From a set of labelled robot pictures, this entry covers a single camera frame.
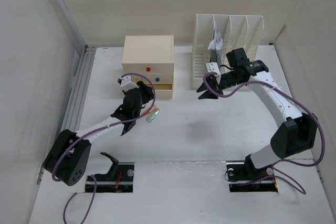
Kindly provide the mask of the grey booklet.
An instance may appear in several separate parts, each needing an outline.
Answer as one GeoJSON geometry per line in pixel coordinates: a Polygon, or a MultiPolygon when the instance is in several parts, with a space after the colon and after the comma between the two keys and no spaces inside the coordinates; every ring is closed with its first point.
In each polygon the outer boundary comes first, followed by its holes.
{"type": "Polygon", "coordinates": [[[208,45],[208,51],[210,62],[215,62],[218,65],[223,63],[223,38],[216,22],[214,22],[213,39],[208,45]]]}

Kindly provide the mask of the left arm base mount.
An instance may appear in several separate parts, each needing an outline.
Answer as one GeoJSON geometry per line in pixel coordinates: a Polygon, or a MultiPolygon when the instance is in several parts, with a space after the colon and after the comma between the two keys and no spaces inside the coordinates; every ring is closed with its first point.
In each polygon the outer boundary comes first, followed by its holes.
{"type": "Polygon", "coordinates": [[[132,193],[134,180],[134,162],[119,162],[106,152],[100,153],[111,163],[106,172],[94,174],[96,183],[91,176],[87,176],[85,192],[92,193],[132,193]]]}

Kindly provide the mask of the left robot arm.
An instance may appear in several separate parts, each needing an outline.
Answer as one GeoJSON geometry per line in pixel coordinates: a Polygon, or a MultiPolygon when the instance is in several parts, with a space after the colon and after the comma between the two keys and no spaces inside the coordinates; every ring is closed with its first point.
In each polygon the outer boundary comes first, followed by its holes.
{"type": "Polygon", "coordinates": [[[89,176],[87,166],[93,143],[127,134],[144,117],[141,110],[150,101],[155,102],[154,86],[138,81],[124,92],[122,104],[104,121],[76,132],[61,131],[43,162],[44,170],[51,173],[53,180],[67,186],[89,176]]]}

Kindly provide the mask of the beige wooden drawer cabinet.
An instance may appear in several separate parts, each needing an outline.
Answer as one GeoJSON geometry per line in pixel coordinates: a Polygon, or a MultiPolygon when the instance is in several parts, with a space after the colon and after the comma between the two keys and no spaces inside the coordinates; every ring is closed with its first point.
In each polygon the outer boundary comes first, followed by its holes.
{"type": "Polygon", "coordinates": [[[155,87],[156,99],[173,98],[174,36],[126,36],[123,47],[124,72],[139,73],[155,87]]]}

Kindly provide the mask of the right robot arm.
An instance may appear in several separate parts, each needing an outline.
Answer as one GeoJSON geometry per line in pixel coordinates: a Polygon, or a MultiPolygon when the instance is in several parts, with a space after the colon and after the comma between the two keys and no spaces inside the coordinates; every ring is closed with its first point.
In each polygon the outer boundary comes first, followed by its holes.
{"type": "Polygon", "coordinates": [[[270,143],[247,155],[242,164],[227,166],[231,182],[257,180],[268,174],[272,164],[312,149],[321,128],[313,113],[282,92],[261,60],[250,61],[244,48],[234,49],[226,57],[229,72],[221,73],[219,54],[216,50],[210,51],[210,62],[206,64],[206,74],[197,92],[200,100],[218,99],[226,96],[225,89],[233,87],[237,92],[247,86],[268,109],[278,127],[270,143]]]}

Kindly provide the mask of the orange clip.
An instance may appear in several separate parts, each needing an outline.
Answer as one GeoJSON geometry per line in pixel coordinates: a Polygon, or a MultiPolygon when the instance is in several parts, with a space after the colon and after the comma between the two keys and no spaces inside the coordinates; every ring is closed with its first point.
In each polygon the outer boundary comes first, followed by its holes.
{"type": "Polygon", "coordinates": [[[147,115],[151,114],[152,112],[154,112],[157,109],[156,106],[153,106],[153,108],[147,113],[147,115]]]}

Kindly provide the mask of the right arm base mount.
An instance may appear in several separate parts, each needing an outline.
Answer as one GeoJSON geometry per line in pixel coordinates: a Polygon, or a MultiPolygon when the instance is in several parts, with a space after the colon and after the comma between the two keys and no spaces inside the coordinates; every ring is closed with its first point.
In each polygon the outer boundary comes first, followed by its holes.
{"type": "Polygon", "coordinates": [[[231,193],[277,193],[274,171],[270,166],[251,169],[244,161],[227,161],[225,179],[231,193]]]}

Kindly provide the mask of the mint green clip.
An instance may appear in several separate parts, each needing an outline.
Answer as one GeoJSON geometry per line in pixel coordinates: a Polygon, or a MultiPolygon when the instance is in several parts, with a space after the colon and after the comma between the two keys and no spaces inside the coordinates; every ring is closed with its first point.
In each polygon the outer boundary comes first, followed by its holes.
{"type": "Polygon", "coordinates": [[[151,123],[158,115],[160,114],[160,109],[156,109],[153,112],[151,112],[147,117],[146,121],[148,123],[151,123]]]}

